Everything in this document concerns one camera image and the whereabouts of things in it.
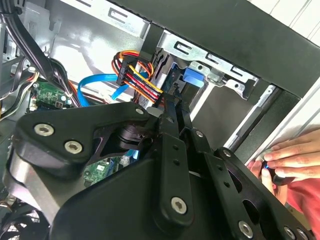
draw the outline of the screw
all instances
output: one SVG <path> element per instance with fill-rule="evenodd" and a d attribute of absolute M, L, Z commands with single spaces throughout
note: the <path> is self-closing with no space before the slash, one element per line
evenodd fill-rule
<path fill-rule="evenodd" d="M 291 231 L 290 228 L 288 228 L 287 226 L 285 226 L 285 227 L 284 227 L 284 230 L 285 230 L 286 234 L 288 234 L 291 239 L 293 239 L 293 240 L 296 239 L 296 236 L 294 235 L 294 233 Z"/>
<path fill-rule="evenodd" d="M 67 141 L 64 144 L 64 148 L 71 154 L 78 154 L 82 151 L 82 145 L 77 141 Z"/>
<path fill-rule="evenodd" d="M 172 117 L 170 117 L 170 116 L 167 116 L 167 118 L 166 118 L 170 123 L 174 123 L 175 121 L 172 119 Z"/>
<path fill-rule="evenodd" d="M 223 150 L 223 153 L 227 156 L 227 157 L 231 157 L 231 154 L 230 154 L 230 152 L 228 152 L 227 150 Z"/>
<path fill-rule="evenodd" d="M 200 138 L 203 138 L 203 137 L 204 137 L 203 133 L 200 132 L 200 131 L 196 131 L 195 133 L 196 133 L 196 134 L 198 135 L 198 137 L 200 137 Z"/>
<path fill-rule="evenodd" d="M 303 240 L 309 240 L 309 238 L 307 237 L 304 231 L 302 231 L 300 228 L 297 228 L 296 230 L 298 231 L 300 236 L 303 238 Z"/>
<path fill-rule="evenodd" d="M 248 239 L 252 239 L 254 237 L 254 232 L 248 223 L 245 221 L 239 221 L 238 226 L 243 235 L 245 235 Z"/>
<path fill-rule="evenodd" d="M 142 111 L 140 108 L 136 108 L 135 111 L 138 113 L 138 114 L 144 114 L 144 111 Z"/>
<path fill-rule="evenodd" d="M 44 137 L 51 136 L 55 132 L 55 129 L 52 126 L 44 123 L 35 125 L 33 129 L 36 134 Z"/>
<path fill-rule="evenodd" d="M 187 205 L 180 197 L 173 197 L 171 199 L 171 207 L 175 210 L 178 214 L 185 214 L 187 212 Z"/>

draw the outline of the electronic component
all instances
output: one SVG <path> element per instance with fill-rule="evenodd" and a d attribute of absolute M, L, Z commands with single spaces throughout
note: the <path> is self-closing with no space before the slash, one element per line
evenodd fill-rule
<path fill-rule="evenodd" d="M 110 170 L 110 160 L 112 158 L 106 158 L 101 161 L 98 161 L 94 164 L 87 166 L 83 173 L 84 186 L 90 187 L 92 184 L 95 184 L 105 177 L 107 177 Z"/>
<path fill-rule="evenodd" d="M 71 103 L 64 92 L 48 82 L 39 81 L 32 86 L 29 112 L 70 108 Z"/>

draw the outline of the black mount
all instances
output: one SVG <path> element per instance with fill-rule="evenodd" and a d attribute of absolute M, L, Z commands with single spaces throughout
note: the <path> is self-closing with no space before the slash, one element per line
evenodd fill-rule
<path fill-rule="evenodd" d="M 24 161 L 60 179 L 128 149 L 139 161 L 71 197 L 55 216 L 50 240 L 296 239 L 308 231 L 228 149 L 213 152 L 192 127 L 189 108 L 164 93 L 164 113 L 132 102 L 33 113 L 17 123 L 13 147 Z M 51 136 L 34 131 L 54 128 Z M 66 151 L 77 141 L 82 152 Z"/>

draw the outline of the hand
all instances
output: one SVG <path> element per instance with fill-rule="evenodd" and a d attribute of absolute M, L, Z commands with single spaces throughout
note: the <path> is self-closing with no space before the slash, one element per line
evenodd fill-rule
<path fill-rule="evenodd" d="M 279 177 L 295 177 L 294 181 L 320 178 L 320 129 L 279 143 L 271 150 L 264 159 Z"/>
<path fill-rule="evenodd" d="M 249 163 L 248 168 L 258 179 L 260 178 L 261 173 L 261 181 L 262 184 L 283 204 L 285 205 L 288 196 L 288 186 L 277 186 L 274 189 L 274 184 L 271 179 L 271 175 L 268 169 L 261 169 L 262 162 L 261 161 L 252 161 Z"/>

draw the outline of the yellow wire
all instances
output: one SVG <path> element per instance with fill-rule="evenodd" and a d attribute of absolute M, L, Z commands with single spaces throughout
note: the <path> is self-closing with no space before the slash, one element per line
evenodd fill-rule
<path fill-rule="evenodd" d="M 143 76 L 141 76 L 141 74 L 138 73 L 132 65 L 129 65 L 129 68 L 134 72 L 134 74 L 136 74 L 139 78 L 141 78 L 146 84 L 150 85 L 152 88 L 157 90 L 159 93 L 161 93 L 161 94 L 163 93 L 163 91 L 161 89 L 157 88 L 155 85 L 153 85 L 151 82 L 147 81 Z"/>

